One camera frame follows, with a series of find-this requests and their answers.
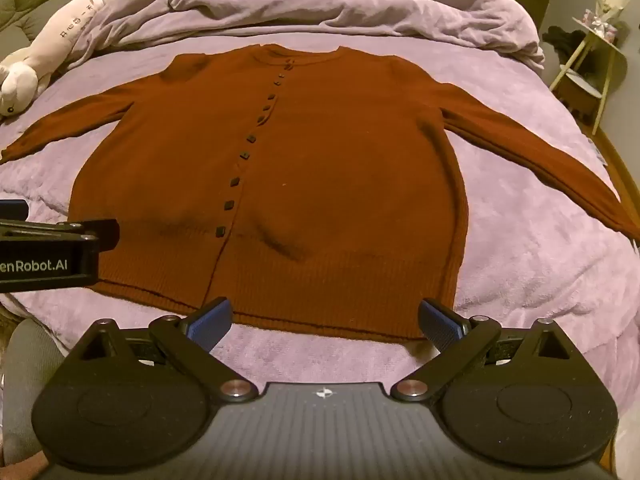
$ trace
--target gray pants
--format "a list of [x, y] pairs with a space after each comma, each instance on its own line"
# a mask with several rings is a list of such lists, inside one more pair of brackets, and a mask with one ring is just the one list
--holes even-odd
[[2, 448], [9, 465], [42, 449], [31, 426], [31, 409], [64, 357], [39, 324], [25, 319], [9, 339], [4, 358]]

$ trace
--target bed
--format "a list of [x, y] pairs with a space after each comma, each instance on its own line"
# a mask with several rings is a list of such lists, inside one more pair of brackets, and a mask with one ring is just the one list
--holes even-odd
[[[540, 79], [535, 26], [513, 0], [116, 0], [83, 31], [60, 79], [24, 114], [0, 126], [0, 148], [39, 117], [159, 72], [177, 54], [267, 43], [403, 57], [512, 117], [614, 190], [589, 141]], [[30, 221], [64, 220], [75, 176], [113, 128], [107, 124], [3, 164], [0, 198], [27, 200]], [[623, 413], [640, 380], [635, 245], [529, 170], [448, 135], [469, 202], [455, 309], [514, 327], [554, 318]], [[0, 301], [14, 314], [36, 318], [63, 351], [95, 319], [111, 317], [126, 328], [164, 314], [86, 289], [6, 294]], [[235, 325], [214, 354], [258, 386], [381, 381], [388, 388], [434, 351], [425, 342], [384, 344]]]

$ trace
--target neckline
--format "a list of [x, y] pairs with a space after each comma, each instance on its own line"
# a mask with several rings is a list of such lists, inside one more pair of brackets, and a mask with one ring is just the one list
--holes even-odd
[[345, 53], [346, 47], [339, 46], [331, 52], [304, 52], [291, 50], [275, 43], [255, 45], [254, 57], [258, 61], [270, 65], [287, 65], [293, 60], [297, 66], [311, 63], [320, 63], [329, 59], [335, 59]]

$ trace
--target cardigan sleeve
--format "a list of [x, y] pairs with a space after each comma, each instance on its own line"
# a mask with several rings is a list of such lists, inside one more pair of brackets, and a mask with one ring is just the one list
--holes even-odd
[[205, 54], [180, 54], [162, 72], [105, 92], [90, 95], [42, 117], [1, 152], [0, 164], [39, 152], [50, 142], [79, 137], [104, 124], [120, 120], [142, 96], [187, 81], [208, 62]]
[[528, 168], [548, 186], [562, 191], [590, 216], [640, 241], [636, 226], [609, 187], [585, 165], [558, 150], [504, 114], [495, 112], [462, 88], [438, 83], [417, 65], [392, 60], [394, 75], [419, 105], [438, 107], [444, 127], [478, 148]]

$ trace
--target person's hand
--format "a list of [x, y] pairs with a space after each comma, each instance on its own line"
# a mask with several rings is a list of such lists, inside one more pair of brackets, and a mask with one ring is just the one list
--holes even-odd
[[0, 467], [0, 480], [34, 480], [48, 465], [47, 457], [39, 452], [17, 464]]

